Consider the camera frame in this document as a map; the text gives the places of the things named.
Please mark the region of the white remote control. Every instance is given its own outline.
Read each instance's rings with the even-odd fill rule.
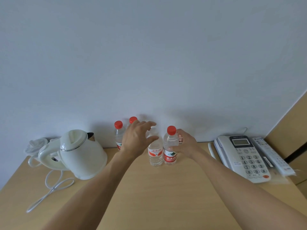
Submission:
[[[271,160],[282,176],[295,175],[295,171],[285,162],[274,149],[271,148],[261,137],[252,138],[255,145]]]

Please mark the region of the electric kettle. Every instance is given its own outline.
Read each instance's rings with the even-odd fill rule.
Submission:
[[[51,154],[57,152],[60,161],[54,161]],[[95,141],[94,133],[82,130],[66,132],[43,148],[38,154],[40,162],[53,170],[71,170],[76,178],[87,180],[93,178],[105,166],[107,154]]]

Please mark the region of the wahaha water bottle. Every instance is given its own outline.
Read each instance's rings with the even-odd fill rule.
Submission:
[[[149,131],[149,137],[152,135],[159,136],[159,139],[148,146],[149,162],[152,166],[159,166],[163,163],[163,140],[155,127],[152,127]]]
[[[167,165],[173,165],[176,163],[177,153],[171,151],[169,147],[178,146],[179,138],[176,134],[176,128],[174,126],[169,126],[167,128],[167,133],[163,138],[163,159]]]
[[[137,120],[137,117],[135,116],[132,116],[130,119],[129,119],[129,123],[132,124],[134,121]]]
[[[115,126],[115,131],[114,131],[115,141],[117,144],[117,148],[120,150],[120,148],[122,147],[122,138],[124,136],[126,129],[125,127],[122,126],[122,121],[116,121],[114,123],[114,126]]]

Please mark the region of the white landline phone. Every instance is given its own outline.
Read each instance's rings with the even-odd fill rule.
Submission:
[[[214,146],[223,164],[242,177],[253,183],[271,180],[263,158],[246,135],[221,135]]]

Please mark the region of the barcode sticker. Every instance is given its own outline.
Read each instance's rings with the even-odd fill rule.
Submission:
[[[266,162],[269,164],[270,167],[273,167],[273,165],[269,162],[269,160],[265,156],[263,158],[266,160]]]

